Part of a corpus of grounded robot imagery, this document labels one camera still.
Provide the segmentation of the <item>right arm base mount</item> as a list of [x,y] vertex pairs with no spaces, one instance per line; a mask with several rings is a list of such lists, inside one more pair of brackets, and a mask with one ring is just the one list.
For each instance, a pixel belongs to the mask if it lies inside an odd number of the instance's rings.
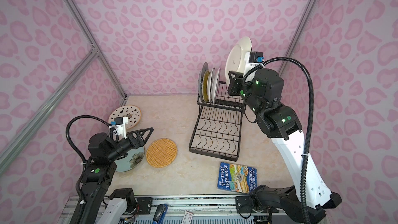
[[239,214],[263,213],[265,207],[260,206],[256,200],[249,195],[235,197],[236,211]]

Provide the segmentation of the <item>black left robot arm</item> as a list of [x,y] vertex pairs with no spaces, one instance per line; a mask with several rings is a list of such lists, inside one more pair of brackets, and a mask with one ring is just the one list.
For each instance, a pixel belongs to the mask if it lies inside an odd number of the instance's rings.
[[92,136],[88,146],[89,161],[78,185],[81,195],[70,221],[72,224],[95,223],[101,203],[116,172],[116,160],[132,149],[145,146],[153,131],[153,128],[132,131],[118,142],[114,142],[107,133]]

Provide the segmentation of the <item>large grey-green plate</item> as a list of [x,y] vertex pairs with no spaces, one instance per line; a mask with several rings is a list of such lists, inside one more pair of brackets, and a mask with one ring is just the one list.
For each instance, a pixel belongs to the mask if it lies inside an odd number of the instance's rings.
[[203,102],[203,92],[202,92],[202,84],[203,84],[203,78],[205,75],[205,72],[208,71],[208,63],[205,62],[203,64],[203,67],[199,73],[199,78],[198,78],[198,94],[199,94],[199,102]]

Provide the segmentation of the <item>black wire dish rack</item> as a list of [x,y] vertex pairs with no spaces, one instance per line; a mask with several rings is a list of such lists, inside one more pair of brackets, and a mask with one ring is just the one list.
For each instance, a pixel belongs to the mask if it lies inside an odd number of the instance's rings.
[[214,104],[197,99],[199,114],[189,151],[236,162],[240,153],[245,104],[238,96],[228,95],[227,89],[226,82],[219,82]]

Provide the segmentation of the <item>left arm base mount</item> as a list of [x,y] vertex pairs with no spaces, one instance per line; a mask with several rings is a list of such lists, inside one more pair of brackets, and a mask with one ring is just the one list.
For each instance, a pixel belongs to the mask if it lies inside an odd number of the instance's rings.
[[138,197],[134,200],[127,199],[127,209],[124,215],[149,215],[152,207],[152,197]]

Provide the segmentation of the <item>star pattern cat plate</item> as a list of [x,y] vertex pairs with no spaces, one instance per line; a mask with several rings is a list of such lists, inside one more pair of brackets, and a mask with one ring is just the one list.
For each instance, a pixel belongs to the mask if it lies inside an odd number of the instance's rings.
[[115,109],[109,116],[108,122],[111,123],[117,117],[128,117],[129,123],[126,124],[126,129],[132,129],[141,120],[141,110],[135,105],[125,105]]

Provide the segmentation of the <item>orange woven plate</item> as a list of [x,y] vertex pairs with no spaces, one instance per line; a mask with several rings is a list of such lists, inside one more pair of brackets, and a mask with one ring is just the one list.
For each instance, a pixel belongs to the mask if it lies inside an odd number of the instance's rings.
[[146,152],[146,160],[154,168],[170,165],[177,157],[177,145],[170,139],[154,141]]

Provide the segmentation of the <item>white plate orange sun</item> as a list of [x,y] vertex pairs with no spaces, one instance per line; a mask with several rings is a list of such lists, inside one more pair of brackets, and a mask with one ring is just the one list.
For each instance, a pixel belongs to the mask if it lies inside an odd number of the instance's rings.
[[217,96],[218,87],[219,87],[219,78],[220,78],[220,69],[218,69],[215,72],[215,75],[213,77],[213,93],[212,93],[213,103],[216,102],[216,96]]

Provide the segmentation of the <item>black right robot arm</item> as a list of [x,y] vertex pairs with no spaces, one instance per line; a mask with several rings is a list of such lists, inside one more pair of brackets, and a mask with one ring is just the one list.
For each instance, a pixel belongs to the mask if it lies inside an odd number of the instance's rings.
[[254,211],[282,209],[296,223],[317,224],[326,210],[342,203],[321,178],[310,155],[305,154],[306,135],[295,111],[281,103],[284,80],[268,68],[255,72],[251,84],[243,86],[243,74],[228,73],[228,94],[240,96],[256,115],[260,130],[276,146],[288,168],[294,185],[270,188],[260,185],[249,194]]

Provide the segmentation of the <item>yellow-green woven plate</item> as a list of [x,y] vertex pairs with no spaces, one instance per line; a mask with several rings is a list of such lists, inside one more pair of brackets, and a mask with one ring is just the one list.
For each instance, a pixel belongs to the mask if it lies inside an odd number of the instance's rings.
[[209,96],[208,96],[208,92],[207,92],[209,76],[210,76],[210,71],[207,70],[202,79],[202,98],[203,98],[204,103],[209,103]]

